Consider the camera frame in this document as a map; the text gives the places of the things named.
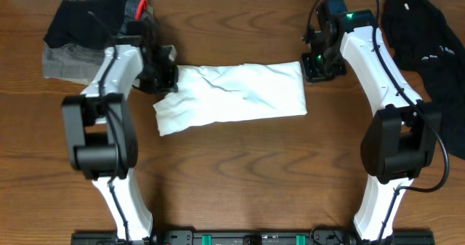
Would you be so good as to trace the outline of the white t-shirt with green print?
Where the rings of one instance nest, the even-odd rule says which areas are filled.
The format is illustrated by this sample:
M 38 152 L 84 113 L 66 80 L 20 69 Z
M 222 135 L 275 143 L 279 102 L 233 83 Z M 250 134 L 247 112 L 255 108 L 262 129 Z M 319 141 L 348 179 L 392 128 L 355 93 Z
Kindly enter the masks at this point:
M 178 91 L 154 105 L 159 135 L 214 122 L 307 114 L 299 62 L 179 66 Z

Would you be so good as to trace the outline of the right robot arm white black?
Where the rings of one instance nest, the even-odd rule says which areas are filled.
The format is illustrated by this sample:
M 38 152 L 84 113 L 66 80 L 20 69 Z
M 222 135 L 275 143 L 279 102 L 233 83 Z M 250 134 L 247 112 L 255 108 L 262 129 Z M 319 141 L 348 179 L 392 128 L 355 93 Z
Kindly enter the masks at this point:
M 441 112 L 426 103 L 403 78 L 390 57 L 369 9 L 348 11 L 327 4 L 311 11 L 319 29 L 307 27 L 302 55 L 309 82 L 329 81 L 355 72 L 373 118 L 360 144 L 368 174 L 360 208 L 349 230 L 314 228 L 312 244 L 434 244 L 428 230 L 394 230 L 393 222 L 406 192 L 432 162 L 441 144 Z

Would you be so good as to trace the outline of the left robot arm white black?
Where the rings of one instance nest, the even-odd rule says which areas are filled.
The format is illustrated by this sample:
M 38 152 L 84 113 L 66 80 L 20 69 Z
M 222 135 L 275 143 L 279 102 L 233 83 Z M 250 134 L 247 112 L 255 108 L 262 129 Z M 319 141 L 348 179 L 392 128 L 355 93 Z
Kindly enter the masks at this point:
M 173 66 L 176 49 L 163 46 L 150 62 L 146 49 L 119 44 L 105 50 L 92 82 L 62 102 L 62 117 L 71 166 L 98 189 L 116 224 L 113 232 L 74 233 L 72 244 L 161 244 L 153 216 L 135 178 L 138 143 L 128 98 L 141 88 L 142 72 Z

